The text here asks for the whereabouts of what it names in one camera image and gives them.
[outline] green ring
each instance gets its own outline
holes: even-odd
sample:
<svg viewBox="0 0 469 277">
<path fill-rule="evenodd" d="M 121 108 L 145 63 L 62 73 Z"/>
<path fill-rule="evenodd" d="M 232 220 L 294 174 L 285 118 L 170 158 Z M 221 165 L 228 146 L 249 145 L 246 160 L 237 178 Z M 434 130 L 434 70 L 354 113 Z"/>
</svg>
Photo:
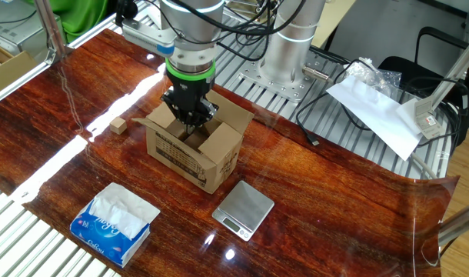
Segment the green ring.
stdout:
<svg viewBox="0 0 469 277">
<path fill-rule="evenodd" d="M 186 75 L 185 73 L 181 73 L 178 70 L 174 69 L 173 66 L 171 66 L 171 63 L 168 59 L 166 59 L 166 70 L 173 74 L 173 76 L 185 81 L 200 81 L 205 78 L 211 77 L 216 72 L 216 61 L 213 60 L 211 68 L 200 75 Z"/>
</svg>

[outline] cardboard box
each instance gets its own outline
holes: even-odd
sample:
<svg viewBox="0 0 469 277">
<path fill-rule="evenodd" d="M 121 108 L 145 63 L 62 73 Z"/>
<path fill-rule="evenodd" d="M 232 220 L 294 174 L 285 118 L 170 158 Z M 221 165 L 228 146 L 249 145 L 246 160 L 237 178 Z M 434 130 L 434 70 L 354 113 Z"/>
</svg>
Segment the cardboard box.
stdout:
<svg viewBox="0 0 469 277">
<path fill-rule="evenodd" d="M 14 57 L 2 48 L 0 48 L 0 63 L 0 91 L 37 65 L 27 52 Z"/>
<path fill-rule="evenodd" d="M 149 155 L 212 194 L 235 170 L 244 131 L 254 115 L 216 92 L 206 97 L 219 110 L 190 136 L 165 103 L 134 120 L 147 127 Z"/>
</svg>

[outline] green cloth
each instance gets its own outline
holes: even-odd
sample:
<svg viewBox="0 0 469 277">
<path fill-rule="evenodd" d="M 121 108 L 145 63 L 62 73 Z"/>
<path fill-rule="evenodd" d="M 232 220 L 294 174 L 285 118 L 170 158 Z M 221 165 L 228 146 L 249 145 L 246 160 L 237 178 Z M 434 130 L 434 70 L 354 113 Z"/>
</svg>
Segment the green cloth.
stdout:
<svg viewBox="0 0 469 277">
<path fill-rule="evenodd" d="M 86 33 L 106 16 L 108 0 L 50 0 L 53 12 L 60 16 L 68 42 Z"/>
</svg>

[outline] reddish wood surface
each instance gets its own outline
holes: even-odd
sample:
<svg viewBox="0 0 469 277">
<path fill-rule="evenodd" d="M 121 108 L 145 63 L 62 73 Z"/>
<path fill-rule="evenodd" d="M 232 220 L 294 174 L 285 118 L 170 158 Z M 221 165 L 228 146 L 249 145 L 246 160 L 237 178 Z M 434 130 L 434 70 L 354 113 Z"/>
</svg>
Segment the reddish wood surface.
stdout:
<svg viewBox="0 0 469 277">
<path fill-rule="evenodd" d="M 145 127 L 131 121 L 158 106 L 171 85 L 157 72 L 163 61 L 147 60 L 147 54 L 103 31 L 1 101 L 0 189 L 12 194 L 79 135 L 88 141 L 85 150 L 39 191 L 37 186 L 38 196 L 25 207 L 121 275 L 441 274 L 437 223 L 457 178 L 406 179 L 323 138 L 314 147 L 295 124 L 216 87 L 255 118 L 244 134 L 237 168 L 209 195 L 149 156 Z M 127 107 L 124 99 L 141 93 L 135 90 L 141 81 L 148 92 L 121 115 L 128 130 L 116 135 L 106 128 L 91 139 L 87 126 L 114 103 L 112 110 Z M 275 202 L 250 242 L 211 217 L 240 180 Z M 80 209 L 110 182 L 161 210 L 124 269 L 68 230 Z M 210 245 L 205 244 L 209 235 L 215 235 Z M 229 250 L 235 253 L 230 260 Z"/>
</svg>

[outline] tissue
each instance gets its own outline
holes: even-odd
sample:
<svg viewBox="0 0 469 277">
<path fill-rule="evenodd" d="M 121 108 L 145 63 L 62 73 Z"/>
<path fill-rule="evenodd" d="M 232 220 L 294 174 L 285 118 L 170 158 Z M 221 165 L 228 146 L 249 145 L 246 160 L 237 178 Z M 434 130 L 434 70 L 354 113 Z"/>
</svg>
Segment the tissue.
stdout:
<svg viewBox="0 0 469 277">
<path fill-rule="evenodd" d="M 149 235 L 159 210 L 111 183 L 75 217 L 71 233 L 117 265 L 124 267 Z"/>
</svg>

